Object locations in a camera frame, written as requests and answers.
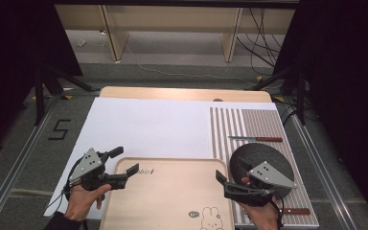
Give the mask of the striped grey placemat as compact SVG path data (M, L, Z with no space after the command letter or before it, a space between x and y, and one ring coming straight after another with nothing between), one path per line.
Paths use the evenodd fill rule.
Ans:
M297 188L290 191L280 189L279 194L282 196L282 199L278 203L283 204L285 209L310 209L309 216L285 214L282 218L284 228L286 230L316 230L319 227L319 222L298 171L278 111L274 109L212 107L210 109L210 121L213 156L227 165L228 176L231 182L236 183L232 179L229 170L230 158L232 153L240 146L249 143L260 143L271 146L283 154L292 167L294 173L293 182L297 184ZM283 142L231 140L228 136L282 137Z

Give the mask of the aluminium floor rail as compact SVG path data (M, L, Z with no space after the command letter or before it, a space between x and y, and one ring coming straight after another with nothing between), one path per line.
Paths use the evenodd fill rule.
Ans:
M37 141L46 127L50 116L52 115L52 111L54 107L57 105L59 101L59 96L52 96L47 104L43 106L43 115L36 125L33 126L31 133L28 136L28 139L25 141L22 146L21 151L18 153L17 158L11 164L10 170L0 185L0 213L4 205L6 204L9 195L11 194L12 188L17 182L20 174L22 174L23 169L25 168L32 151L34 150Z
M299 134L300 139L305 146L314 170L324 188L324 191L333 207L333 210L338 218L343 230L358 230L354 222L353 216L343 200L340 192L336 188L334 181L326 168L314 142L309 135L307 128L301 124L296 115L292 116L292 122Z

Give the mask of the fork with brown handle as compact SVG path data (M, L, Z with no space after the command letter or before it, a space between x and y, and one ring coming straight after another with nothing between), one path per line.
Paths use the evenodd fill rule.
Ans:
M286 215L309 216L311 214L311 210L308 208L286 208L282 212Z

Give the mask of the light wooden shelf unit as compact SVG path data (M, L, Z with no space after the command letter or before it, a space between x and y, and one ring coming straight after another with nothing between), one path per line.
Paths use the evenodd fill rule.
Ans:
M122 58L131 32L186 32L219 34L224 59L230 62L237 35L284 35L294 15L293 10L260 7L56 5L56 10L66 30L105 31L113 60Z

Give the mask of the white board sheet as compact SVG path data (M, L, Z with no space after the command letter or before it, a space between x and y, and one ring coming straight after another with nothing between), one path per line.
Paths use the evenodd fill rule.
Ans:
M210 109L212 107L274 109L274 103L228 103L201 101L96 99L87 115L69 158L75 163L89 149L124 152L105 165L116 173L123 158L217 159L212 153ZM88 216L102 222L104 206Z

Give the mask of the person's right hand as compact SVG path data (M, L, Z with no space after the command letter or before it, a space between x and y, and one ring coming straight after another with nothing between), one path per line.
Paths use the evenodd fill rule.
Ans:
M257 230L278 230L278 213L269 203L263 207L254 207L239 203Z

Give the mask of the person's left hand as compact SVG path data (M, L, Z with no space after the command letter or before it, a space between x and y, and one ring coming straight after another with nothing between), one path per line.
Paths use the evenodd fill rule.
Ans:
M93 204L96 204L98 210L102 208L103 196L110 190L109 184L94 191L87 191L81 185L73 187L64 216L74 221L85 220Z

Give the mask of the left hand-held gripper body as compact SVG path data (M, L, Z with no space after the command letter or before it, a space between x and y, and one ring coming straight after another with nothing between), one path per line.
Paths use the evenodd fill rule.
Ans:
M103 152L89 149L72 167L64 191L70 192L71 188L81 185L87 191L94 191L102 185L109 184L112 190L123 189L128 177L123 174L108 174L105 172L105 163L108 160L102 159Z

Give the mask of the dark grey round plate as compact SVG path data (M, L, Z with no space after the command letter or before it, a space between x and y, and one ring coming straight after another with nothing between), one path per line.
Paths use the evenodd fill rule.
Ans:
M246 176L247 173L247 171L241 167L239 163L240 159L250 161L253 168L266 161L288 179L294 181L292 167L282 153L265 144L249 143L237 148L230 158L229 170L232 179L237 184L242 184L242 178Z

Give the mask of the knife with brown handle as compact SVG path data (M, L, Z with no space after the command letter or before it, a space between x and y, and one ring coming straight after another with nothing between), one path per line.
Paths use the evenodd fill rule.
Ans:
M231 140L245 140L245 141L258 141L258 142L283 142L282 137L246 137L246 136L228 136Z

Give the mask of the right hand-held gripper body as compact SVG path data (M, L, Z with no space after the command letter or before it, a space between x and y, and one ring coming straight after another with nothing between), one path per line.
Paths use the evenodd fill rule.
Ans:
M297 188L297 184L279 172L267 161L247 171L248 181L240 184L230 183L223 178L223 192L226 198L250 206L265 206L280 189L288 191Z

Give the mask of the black curtain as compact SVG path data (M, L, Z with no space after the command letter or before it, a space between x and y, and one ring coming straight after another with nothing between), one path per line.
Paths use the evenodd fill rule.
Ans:
M368 202L368 0L297 0L276 68L295 67Z
M50 0L0 0L0 132L35 85L38 69L81 69Z

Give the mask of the wooden tray with rabbit print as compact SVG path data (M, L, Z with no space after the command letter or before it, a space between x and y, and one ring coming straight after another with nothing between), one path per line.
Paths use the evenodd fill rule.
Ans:
M232 201L216 180L222 161L130 157L115 172L135 164L126 187L106 196L100 230L234 230Z

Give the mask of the black metal stand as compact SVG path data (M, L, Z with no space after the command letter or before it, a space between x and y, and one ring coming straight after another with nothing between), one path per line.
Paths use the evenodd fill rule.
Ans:
M281 70L266 80L257 83L254 86L246 88L246 91L260 91L264 87L269 86L275 81L283 80L281 85L281 94L283 96L290 95L296 91L296 115L300 123L304 126L306 124L304 118L304 99L306 92L305 72L301 68L287 67Z
M47 88L53 96L60 96L64 89L61 86L59 79L65 79L68 82L87 92L99 92L100 88L93 87L85 82L78 80L76 77L67 74L50 65L44 65L38 68L35 72L34 95L36 104L36 120L35 125L38 126L45 116L45 102L43 96L43 88Z

